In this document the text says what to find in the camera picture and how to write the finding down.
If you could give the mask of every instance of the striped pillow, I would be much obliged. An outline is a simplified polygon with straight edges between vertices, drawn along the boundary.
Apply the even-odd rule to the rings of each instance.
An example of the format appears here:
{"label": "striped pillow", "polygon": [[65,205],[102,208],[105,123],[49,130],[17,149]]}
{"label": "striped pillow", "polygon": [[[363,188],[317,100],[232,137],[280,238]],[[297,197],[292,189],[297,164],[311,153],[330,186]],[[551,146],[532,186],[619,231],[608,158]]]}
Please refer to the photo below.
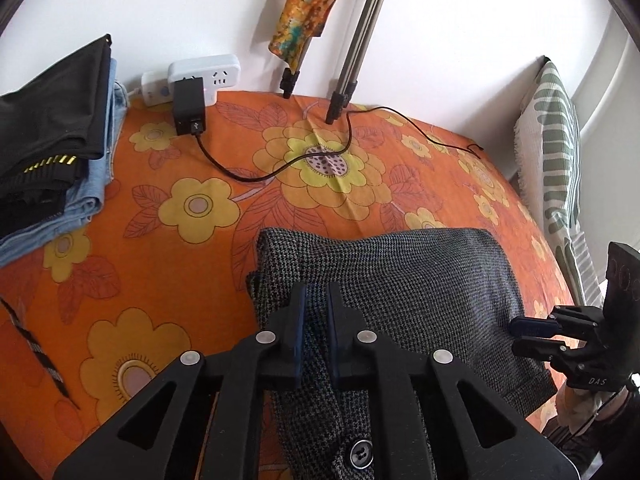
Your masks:
{"label": "striped pillow", "polygon": [[523,102],[515,127],[522,200],[556,256],[575,304],[602,305],[602,294],[578,222],[580,128],[558,69],[549,60]]}

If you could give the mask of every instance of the white power strip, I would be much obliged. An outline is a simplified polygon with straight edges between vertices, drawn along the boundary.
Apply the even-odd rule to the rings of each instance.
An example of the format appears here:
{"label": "white power strip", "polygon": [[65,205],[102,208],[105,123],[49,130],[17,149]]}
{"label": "white power strip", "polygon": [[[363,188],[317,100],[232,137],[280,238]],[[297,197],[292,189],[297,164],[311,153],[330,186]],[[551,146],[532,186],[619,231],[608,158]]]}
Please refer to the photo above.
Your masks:
{"label": "white power strip", "polygon": [[240,81],[240,61],[233,54],[225,54],[183,59],[169,65],[167,81],[171,90],[174,82],[190,77],[203,79],[204,104],[211,106],[218,100],[219,89],[235,86]]}
{"label": "white power strip", "polygon": [[146,106],[161,105],[174,100],[174,94],[166,79],[166,72],[145,72],[140,79],[140,93]]}
{"label": "white power strip", "polygon": [[174,100],[174,82],[201,77],[204,80],[205,106],[216,104],[218,90],[235,86],[240,80],[240,62],[233,54],[183,59],[169,65],[167,72],[145,72],[140,80],[145,105],[155,106]]}

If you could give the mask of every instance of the tripod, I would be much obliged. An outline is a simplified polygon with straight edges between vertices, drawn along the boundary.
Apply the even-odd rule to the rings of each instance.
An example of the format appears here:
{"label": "tripod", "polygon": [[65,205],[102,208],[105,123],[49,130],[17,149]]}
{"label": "tripod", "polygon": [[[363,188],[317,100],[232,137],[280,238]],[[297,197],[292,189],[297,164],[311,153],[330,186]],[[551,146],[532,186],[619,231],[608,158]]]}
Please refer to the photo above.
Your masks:
{"label": "tripod", "polygon": [[[373,29],[376,27],[383,2],[384,0],[367,0],[365,3],[342,67],[340,79],[338,79],[338,85],[331,97],[331,104],[329,105],[326,115],[327,124],[333,124],[342,114],[343,108],[346,108],[351,101],[353,92],[358,85],[358,74],[360,73],[362,62],[364,61],[364,56],[367,52],[371,35],[373,34]],[[300,60],[298,61],[298,70],[295,72],[292,72],[290,68],[284,70],[282,80],[280,81],[280,89],[284,91],[285,99],[289,99],[293,94],[293,89],[300,76],[299,67],[305,59],[312,38],[312,36],[307,38],[302,47]]]}

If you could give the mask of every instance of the metal screw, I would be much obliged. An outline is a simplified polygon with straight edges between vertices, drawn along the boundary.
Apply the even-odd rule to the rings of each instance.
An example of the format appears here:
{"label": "metal screw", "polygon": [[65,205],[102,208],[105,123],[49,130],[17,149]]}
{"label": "metal screw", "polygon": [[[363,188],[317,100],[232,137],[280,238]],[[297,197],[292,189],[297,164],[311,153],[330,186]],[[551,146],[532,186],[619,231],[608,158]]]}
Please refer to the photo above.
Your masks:
{"label": "metal screw", "polygon": [[183,365],[191,366],[200,361],[200,354],[195,350],[188,350],[180,356],[180,362]]}
{"label": "metal screw", "polygon": [[373,343],[378,339],[378,336],[375,332],[371,330],[363,330],[362,332],[358,332],[358,341],[361,343]]}
{"label": "metal screw", "polygon": [[373,444],[370,440],[359,440],[353,447],[349,455],[351,465],[356,469],[366,469],[373,462]]}
{"label": "metal screw", "polygon": [[453,361],[453,354],[449,350],[436,350],[433,353],[433,358],[441,365],[448,365]]}
{"label": "metal screw", "polygon": [[255,340],[263,345],[268,345],[276,341],[276,335],[270,330],[263,330],[255,335]]}

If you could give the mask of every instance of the black cable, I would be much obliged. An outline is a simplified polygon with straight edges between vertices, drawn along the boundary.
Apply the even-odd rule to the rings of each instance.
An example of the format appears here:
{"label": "black cable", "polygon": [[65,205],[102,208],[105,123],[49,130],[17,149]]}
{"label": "black cable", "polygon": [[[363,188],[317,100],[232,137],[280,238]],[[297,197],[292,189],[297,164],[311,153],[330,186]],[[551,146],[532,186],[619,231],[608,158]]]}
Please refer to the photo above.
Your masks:
{"label": "black cable", "polygon": [[575,433],[570,433],[568,436],[564,437],[560,442],[558,442],[558,443],[556,444],[556,447],[557,447],[558,449],[562,449],[562,446],[564,446],[564,444],[566,444],[567,442],[569,442],[569,441],[570,441],[572,438],[574,438],[575,436],[579,435],[579,434],[580,434],[580,432],[581,432],[584,428],[586,428],[589,424],[591,424],[591,423],[596,419],[596,417],[598,416],[598,414],[599,414],[602,410],[604,410],[604,409],[609,405],[609,403],[613,402],[613,400],[614,400],[615,398],[617,398],[617,397],[619,396],[619,394],[620,394],[620,393],[622,393],[622,390],[624,390],[624,389],[625,389],[625,387],[623,386],[622,388],[620,388],[620,389],[618,390],[618,392],[617,392],[616,394],[614,394],[613,396],[609,397],[609,399],[607,399],[607,400],[604,402],[604,404],[603,404],[602,406],[600,406],[600,407],[599,407],[599,408],[598,408],[598,409],[593,413],[593,415],[591,415],[591,416],[587,419],[587,421],[586,421],[583,425],[581,425],[581,426],[580,426],[580,428],[578,428],[578,431],[576,431]]}
{"label": "black cable", "polygon": [[345,144],[343,149],[338,150],[337,152],[303,153],[303,155],[297,156],[296,158],[290,160],[286,164],[280,166],[277,170],[271,171],[271,173],[269,173],[269,174],[266,174],[266,175],[263,175],[263,176],[258,176],[258,177],[255,177],[255,178],[249,178],[249,177],[246,177],[246,176],[240,176],[240,175],[237,175],[237,174],[229,171],[222,164],[220,164],[215,158],[213,158],[211,156],[211,154],[207,151],[207,149],[204,147],[204,145],[202,143],[202,139],[200,138],[200,136],[202,134],[198,133],[198,134],[194,134],[194,136],[196,137],[196,140],[198,142],[198,146],[202,150],[202,153],[204,154],[204,156],[206,156],[207,159],[209,160],[209,162],[211,164],[213,164],[216,168],[218,168],[224,175],[226,175],[226,176],[228,176],[228,177],[230,177],[230,178],[232,178],[234,180],[237,180],[238,182],[247,182],[247,183],[249,183],[249,182],[264,182],[265,180],[269,180],[270,178],[273,178],[277,174],[279,174],[282,171],[286,170],[289,166],[292,166],[293,164],[295,164],[299,160],[304,160],[305,158],[312,158],[314,156],[337,156],[337,155],[341,155],[341,154],[347,152],[347,150],[351,146],[351,140],[353,139],[353,127],[351,125],[351,115],[352,114],[368,114],[368,113],[374,112],[376,110],[389,110],[389,111],[399,115],[404,120],[406,120],[407,122],[411,123],[416,130],[418,130],[421,134],[423,134],[423,136],[429,142],[432,142],[433,144],[437,144],[438,146],[445,146],[446,148],[452,148],[454,150],[462,150],[463,152],[471,153],[472,155],[476,156],[477,158],[480,158],[470,148],[472,146],[477,146],[478,148],[480,148],[482,150],[481,146],[478,146],[477,144],[470,144],[466,148],[461,148],[459,146],[453,146],[452,144],[444,144],[443,142],[438,142],[437,140],[433,140],[433,139],[431,139],[431,137],[429,137],[420,128],[420,126],[418,126],[416,123],[414,123],[410,118],[402,115],[400,112],[398,112],[396,110],[393,110],[393,108],[389,108],[387,106],[377,106],[375,108],[370,108],[369,110],[349,110],[349,111],[347,111],[346,112],[346,118],[347,118],[347,124],[349,126],[349,137],[347,138],[347,143]]}

